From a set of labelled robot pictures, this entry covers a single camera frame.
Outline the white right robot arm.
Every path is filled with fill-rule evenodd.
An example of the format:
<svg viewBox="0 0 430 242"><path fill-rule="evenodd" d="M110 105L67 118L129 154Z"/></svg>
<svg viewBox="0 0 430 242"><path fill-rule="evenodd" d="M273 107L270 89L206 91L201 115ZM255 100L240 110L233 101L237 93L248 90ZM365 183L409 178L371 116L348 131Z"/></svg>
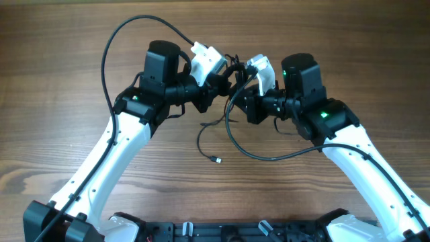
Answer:
<svg viewBox="0 0 430 242"><path fill-rule="evenodd" d="M357 220L337 209L316 222L319 241L428 241L429 206L396 174L370 140L359 118L342 101L327 97L320 67L308 53L282 61L283 89L267 57L245 66L232 102L250 123L268 116L291 120L298 134L324 153L349 178L378 219Z"/></svg>

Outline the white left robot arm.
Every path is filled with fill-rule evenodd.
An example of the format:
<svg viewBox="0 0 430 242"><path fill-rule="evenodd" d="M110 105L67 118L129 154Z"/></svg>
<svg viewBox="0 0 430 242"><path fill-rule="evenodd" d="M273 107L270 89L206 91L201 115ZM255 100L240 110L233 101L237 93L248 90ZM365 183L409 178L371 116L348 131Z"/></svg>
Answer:
<svg viewBox="0 0 430 242"><path fill-rule="evenodd" d="M171 106L190 102L205 112L227 92L226 58L198 42L191 51L193 58L172 42L150 43L143 72L111 105L104 134L77 172L48 203L26 208L26 241L148 240L143 220L121 212L102 220L101 213L128 164L170 118Z"/></svg>

